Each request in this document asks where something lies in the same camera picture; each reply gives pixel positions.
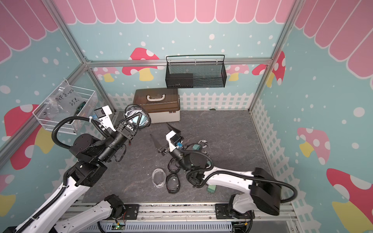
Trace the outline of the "teal charger cube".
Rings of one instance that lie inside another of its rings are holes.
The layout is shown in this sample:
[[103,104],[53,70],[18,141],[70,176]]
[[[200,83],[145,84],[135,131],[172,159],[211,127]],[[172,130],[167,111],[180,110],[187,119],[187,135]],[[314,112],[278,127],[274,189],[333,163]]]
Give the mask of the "teal charger cube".
[[201,145],[199,145],[199,144],[194,144],[193,147],[192,147],[193,150],[198,150],[198,151],[201,151],[202,148],[203,147]]

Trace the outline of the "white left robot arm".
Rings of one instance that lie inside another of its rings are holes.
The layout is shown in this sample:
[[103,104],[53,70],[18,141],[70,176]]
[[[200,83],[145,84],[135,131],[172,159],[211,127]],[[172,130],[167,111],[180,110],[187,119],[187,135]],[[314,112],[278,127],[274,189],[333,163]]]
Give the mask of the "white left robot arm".
[[[5,229],[6,233],[77,233],[104,219],[118,221],[127,214],[123,201],[115,194],[109,195],[103,201],[90,209],[65,221],[60,218],[82,194],[93,187],[107,170],[105,165],[115,156],[125,143],[134,138],[140,129],[147,113],[129,111],[118,126],[114,127],[109,114],[104,109],[96,111],[98,120],[88,117],[70,116],[61,120],[53,129],[53,142],[69,150],[78,160],[74,166],[63,175],[62,184],[54,194],[45,201],[26,221],[18,226]],[[57,133],[60,128],[73,120],[91,122],[105,137],[99,140],[90,134],[79,136],[72,146],[59,141]]]

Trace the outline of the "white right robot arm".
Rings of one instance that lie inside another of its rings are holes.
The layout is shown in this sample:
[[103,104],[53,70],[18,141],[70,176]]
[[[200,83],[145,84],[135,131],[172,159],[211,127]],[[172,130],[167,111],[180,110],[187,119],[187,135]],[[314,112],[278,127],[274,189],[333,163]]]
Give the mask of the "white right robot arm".
[[162,145],[156,138],[155,128],[149,134],[157,153],[170,155],[178,170],[186,172],[187,181],[196,188],[205,185],[218,185],[241,192],[231,196],[229,207],[233,212],[244,214],[258,208],[262,212],[277,216],[280,205],[296,199],[297,189],[285,182],[276,180],[267,171],[255,168],[254,171],[233,171],[219,168],[213,157],[202,149],[194,149],[193,143],[188,143],[182,137],[179,129],[170,123],[162,123]]

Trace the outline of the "brown lid storage box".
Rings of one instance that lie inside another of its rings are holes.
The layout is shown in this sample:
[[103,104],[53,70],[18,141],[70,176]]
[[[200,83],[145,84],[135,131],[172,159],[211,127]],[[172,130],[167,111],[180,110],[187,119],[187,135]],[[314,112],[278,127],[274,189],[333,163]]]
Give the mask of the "brown lid storage box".
[[178,89],[138,89],[133,103],[140,105],[148,112],[152,123],[180,121],[181,105]]

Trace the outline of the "green charger cube lower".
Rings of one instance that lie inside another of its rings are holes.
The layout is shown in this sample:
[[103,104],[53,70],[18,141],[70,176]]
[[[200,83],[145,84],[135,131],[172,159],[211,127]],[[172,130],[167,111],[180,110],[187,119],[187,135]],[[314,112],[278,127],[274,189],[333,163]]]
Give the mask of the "green charger cube lower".
[[209,185],[209,186],[207,187],[207,191],[208,191],[209,193],[215,193],[215,191],[216,191],[216,186],[215,186],[215,185]]

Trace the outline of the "clear labelled plastic bag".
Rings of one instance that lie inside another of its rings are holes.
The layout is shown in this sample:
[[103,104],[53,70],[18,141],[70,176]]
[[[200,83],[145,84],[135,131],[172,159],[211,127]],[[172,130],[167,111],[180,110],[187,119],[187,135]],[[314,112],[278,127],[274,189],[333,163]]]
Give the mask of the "clear labelled plastic bag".
[[63,82],[46,99],[40,118],[54,120],[59,114],[73,116],[82,102],[82,97],[74,88]]

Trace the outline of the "green handled tool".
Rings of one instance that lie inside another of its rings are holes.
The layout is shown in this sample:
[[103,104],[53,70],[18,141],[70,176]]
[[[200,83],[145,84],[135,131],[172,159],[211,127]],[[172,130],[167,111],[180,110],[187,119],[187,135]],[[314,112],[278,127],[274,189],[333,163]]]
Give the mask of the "green handled tool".
[[86,105],[86,101],[82,102],[82,103],[77,107],[77,109],[75,110],[74,115],[68,117],[68,119],[69,119],[69,121],[67,122],[68,124],[72,124],[73,121],[76,120],[76,117],[77,117],[78,114],[82,111],[82,109],[84,108],[85,105]]

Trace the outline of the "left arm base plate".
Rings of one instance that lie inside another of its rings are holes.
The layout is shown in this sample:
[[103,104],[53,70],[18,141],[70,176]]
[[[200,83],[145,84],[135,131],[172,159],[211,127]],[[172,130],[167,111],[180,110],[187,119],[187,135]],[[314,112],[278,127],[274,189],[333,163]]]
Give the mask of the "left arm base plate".
[[109,216],[104,220],[137,220],[139,204],[122,204],[110,207]]

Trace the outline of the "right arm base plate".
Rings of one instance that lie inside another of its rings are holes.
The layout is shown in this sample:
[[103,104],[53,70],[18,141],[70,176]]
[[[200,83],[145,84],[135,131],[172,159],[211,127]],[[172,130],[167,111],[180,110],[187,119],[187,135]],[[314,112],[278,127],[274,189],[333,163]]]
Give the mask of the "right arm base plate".
[[247,219],[250,220],[251,217],[255,218],[252,211],[247,211],[244,214],[235,211],[227,203],[215,204],[215,216],[216,219]]

